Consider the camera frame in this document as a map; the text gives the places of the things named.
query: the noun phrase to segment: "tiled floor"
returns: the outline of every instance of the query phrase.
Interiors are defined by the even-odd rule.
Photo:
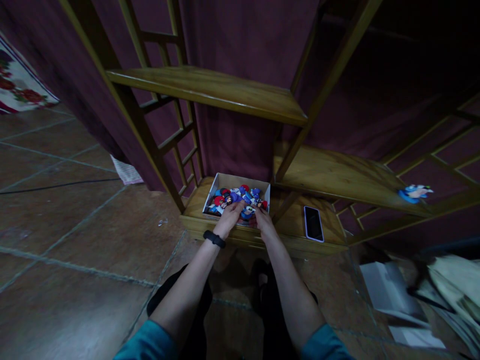
[[[109,155],[59,105],[0,117],[0,193],[117,178]],[[111,359],[147,319],[152,293],[199,247],[165,193],[120,181],[0,195],[0,359]],[[393,342],[369,305],[361,248],[295,259],[357,359],[438,359]],[[210,359],[260,359],[249,278],[260,250],[227,247],[210,275]]]

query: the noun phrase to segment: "wooden shelf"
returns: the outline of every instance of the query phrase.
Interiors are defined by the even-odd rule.
[[[192,220],[216,223],[216,220],[206,219],[202,213],[205,200],[210,191],[214,178],[206,177],[201,181],[198,189],[190,196],[186,204],[185,212],[180,216],[183,220]],[[280,189],[272,189],[270,194],[270,214],[273,214],[278,209],[287,196],[287,191]],[[323,235],[325,242],[317,242],[305,237],[305,221],[303,216],[303,207],[311,206],[320,210],[320,217],[323,227]],[[338,217],[332,211],[331,205],[318,198],[309,196],[301,196],[288,210],[288,212],[275,225],[278,234],[284,241],[291,239],[299,241],[300,247],[335,247],[335,250],[346,250],[345,235]],[[254,228],[236,225],[230,233],[231,236],[245,238],[245,233],[250,233],[252,238],[259,239],[260,231]]]
[[[275,144],[274,173],[288,148],[286,142]],[[423,217],[431,215],[422,203],[411,204],[398,196],[397,191],[405,185],[386,166],[361,157],[306,145],[300,147],[285,176],[275,185]]]
[[[302,127],[307,116],[288,89],[195,66],[108,70],[117,84]]]

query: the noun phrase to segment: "forearm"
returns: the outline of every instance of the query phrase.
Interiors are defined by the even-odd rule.
[[[263,240],[275,273],[286,327],[293,346],[300,352],[325,319],[278,235]]]
[[[205,241],[173,287],[150,316],[183,347],[192,325],[210,270],[220,248]]]

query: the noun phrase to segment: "small white object on floor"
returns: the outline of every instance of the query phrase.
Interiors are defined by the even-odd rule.
[[[399,343],[413,348],[445,349],[445,345],[436,338],[432,331],[423,328],[389,326],[393,339]]]
[[[430,329],[418,301],[407,293],[407,284],[393,261],[360,265],[373,307],[385,314]]]
[[[144,182],[135,167],[117,160],[112,155],[110,155],[110,157],[113,161],[113,165],[115,165],[115,170],[120,179],[123,181],[124,185],[139,184]]]

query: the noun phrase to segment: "smartwatch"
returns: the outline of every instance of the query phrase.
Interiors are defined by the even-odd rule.
[[[213,232],[211,232],[210,230],[207,230],[203,233],[203,238],[205,240],[210,240],[212,243],[214,243],[215,245],[217,245],[218,247],[220,247],[220,249],[223,249],[225,248],[225,246],[227,245],[227,243],[225,241],[222,240],[222,238],[218,235],[215,235]]]

